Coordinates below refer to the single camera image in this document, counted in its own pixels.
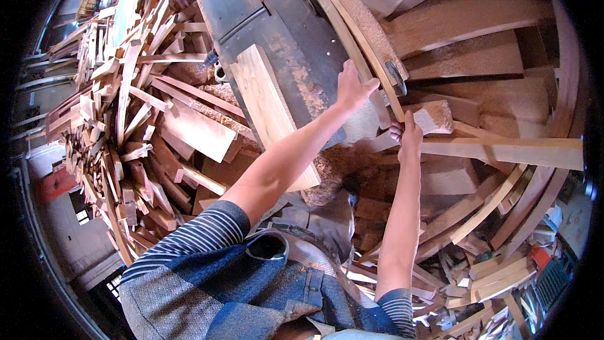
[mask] metal grate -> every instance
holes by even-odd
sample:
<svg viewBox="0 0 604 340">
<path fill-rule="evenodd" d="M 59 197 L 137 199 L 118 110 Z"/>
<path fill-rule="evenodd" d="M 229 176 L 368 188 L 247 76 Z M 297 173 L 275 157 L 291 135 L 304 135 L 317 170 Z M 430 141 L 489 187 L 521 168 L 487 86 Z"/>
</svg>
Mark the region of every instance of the metal grate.
<svg viewBox="0 0 604 340">
<path fill-rule="evenodd" d="M 557 258 L 551 259 L 537 277 L 534 289 L 544 312 L 550 310 L 569 282 L 570 275 L 565 270 L 563 261 Z"/>
</svg>

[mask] pile of wood scraps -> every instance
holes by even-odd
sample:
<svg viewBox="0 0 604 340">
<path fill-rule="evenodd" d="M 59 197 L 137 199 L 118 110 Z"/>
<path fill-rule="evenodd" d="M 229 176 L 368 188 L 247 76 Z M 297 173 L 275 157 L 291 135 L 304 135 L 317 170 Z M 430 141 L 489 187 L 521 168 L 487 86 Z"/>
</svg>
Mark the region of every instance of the pile of wood scraps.
<svg viewBox="0 0 604 340">
<path fill-rule="evenodd" d="M 203 20 L 198 5 L 136 0 L 125 29 L 116 29 L 116 9 L 49 49 L 51 59 L 77 53 L 78 72 L 77 92 L 48 114 L 45 133 L 65 144 L 65 168 L 130 265 L 227 189 L 200 171 L 207 163 L 195 151 L 220 164 L 239 151 L 250 162 L 260 154 L 228 85 L 193 87 L 164 74 L 205 60 L 183 53 L 189 34 L 207 32 L 192 22 Z M 196 47 L 211 50 L 207 40 L 196 37 Z"/>
</svg>

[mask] window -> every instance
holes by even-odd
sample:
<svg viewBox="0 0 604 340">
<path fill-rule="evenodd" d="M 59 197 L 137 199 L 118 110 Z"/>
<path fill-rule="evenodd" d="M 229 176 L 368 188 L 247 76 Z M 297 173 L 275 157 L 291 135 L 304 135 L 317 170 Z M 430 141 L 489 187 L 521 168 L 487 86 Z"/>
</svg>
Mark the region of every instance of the window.
<svg viewBox="0 0 604 340">
<path fill-rule="evenodd" d="M 88 218 L 88 213 L 85 210 L 82 210 L 75 214 L 77 217 L 77 221 L 80 223 L 80 226 L 84 223 L 90 222 L 90 218 Z"/>
<path fill-rule="evenodd" d="M 120 280 L 121 280 L 121 275 L 115 277 L 113 280 L 111 280 L 107 284 L 107 289 L 109 289 L 111 294 L 113 294 L 114 297 L 117 298 L 117 300 L 121 303 L 120 293 L 117 291 L 117 287 L 120 285 Z"/>
</svg>

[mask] forearm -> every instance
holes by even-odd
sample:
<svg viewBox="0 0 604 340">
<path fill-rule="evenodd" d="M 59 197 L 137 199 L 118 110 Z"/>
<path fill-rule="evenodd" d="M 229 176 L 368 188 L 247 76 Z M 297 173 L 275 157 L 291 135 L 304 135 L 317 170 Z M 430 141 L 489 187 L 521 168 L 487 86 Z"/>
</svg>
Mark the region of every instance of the forearm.
<svg viewBox="0 0 604 340">
<path fill-rule="evenodd" d="M 401 164 L 377 264 L 376 300 L 390 290 L 411 288 L 411 271 L 419 239 L 419 160 Z"/>
<path fill-rule="evenodd" d="M 237 196 L 252 226 L 306 170 L 353 110 L 338 103 L 315 120 L 275 143 L 222 196 Z"/>
</svg>

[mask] wall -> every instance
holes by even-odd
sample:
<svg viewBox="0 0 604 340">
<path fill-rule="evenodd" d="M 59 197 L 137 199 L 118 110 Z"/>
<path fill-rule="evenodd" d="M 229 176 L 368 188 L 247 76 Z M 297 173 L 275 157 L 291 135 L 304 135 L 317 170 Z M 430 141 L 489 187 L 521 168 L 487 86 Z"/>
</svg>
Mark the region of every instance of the wall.
<svg viewBox="0 0 604 340">
<path fill-rule="evenodd" d="M 82 293 L 123 262 L 107 238 L 107 225 L 101 218 L 80 225 L 75 215 L 69 194 L 50 202 L 38 214 L 66 282 Z"/>
</svg>

